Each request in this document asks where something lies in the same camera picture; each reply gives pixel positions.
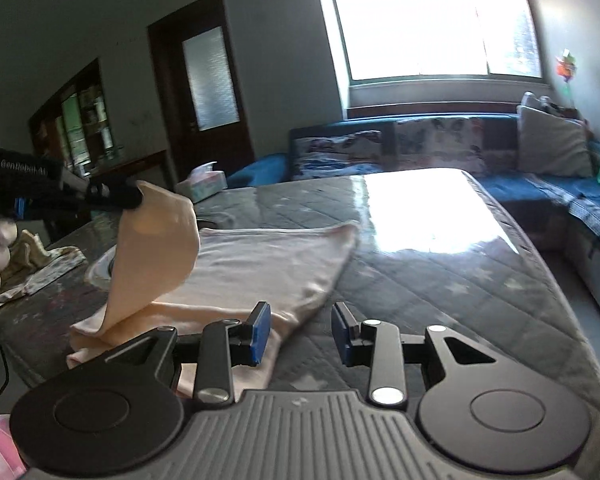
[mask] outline sofa backrest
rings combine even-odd
[[[306,137],[335,137],[362,132],[364,130],[379,130],[382,132],[382,155],[385,160],[395,161],[397,156],[397,143],[394,129],[395,121],[408,119],[418,120],[433,117],[481,118],[484,125],[482,153],[487,163],[487,167],[496,173],[515,169],[518,153],[518,116],[515,114],[404,115],[373,119],[355,119],[338,123],[323,124],[321,126],[295,128],[289,131],[289,168],[290,170],[293,168],[296,159],[298,158],[296,152],[296,139],[304,139]]]

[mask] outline ribbed gray plate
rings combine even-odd
[[[546,477],[576,479],[567,470]],[[23,478],[58,477],[31,470]],[[354,391],[250,390],[227,410],[197,414],[156,460],[112,478],[468,480],[487,476],[442,458],[416,434],[407,416],[368,406]]]

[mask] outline peach cloth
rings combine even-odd
[[[140,186],[141,207],[123,213],[120,222],[109,300],[72,326],[69,367],[156,326],[199,333],[215,320],[245,319],[258,301],[268,301],[272,327],[263,362],[233,368],[237,396],[246,388],[265,388],[280,344],[332,291],[355,246],[357,226],[203,229],[199,238],[188,200]],[[195,364],[183,365],[182,394],[192,394],[195,373]]]

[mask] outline door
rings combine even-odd
[[[162,114],[178,179],[216,160],[254,160],[222,0],[199,0],[149,26]]]

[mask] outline blue sofa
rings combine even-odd
[[[269,155],[227,179],[229,187],[260,186],[294,176],[296,140],[334,137],[364,130],[381,132],[382,169],[397,169],[397,120],[445,117],[482,119],[482,157],[488,168],[478,181],[502,204],[539,250],[560,250],[576,267],[600,305],[600,186],[595,178],[533,176],[516,171],[518,116],[515,114],[427,114],[349,120],[296,128],[289,132],[288,154]],[[590,145],[594,170],[600,145]]]

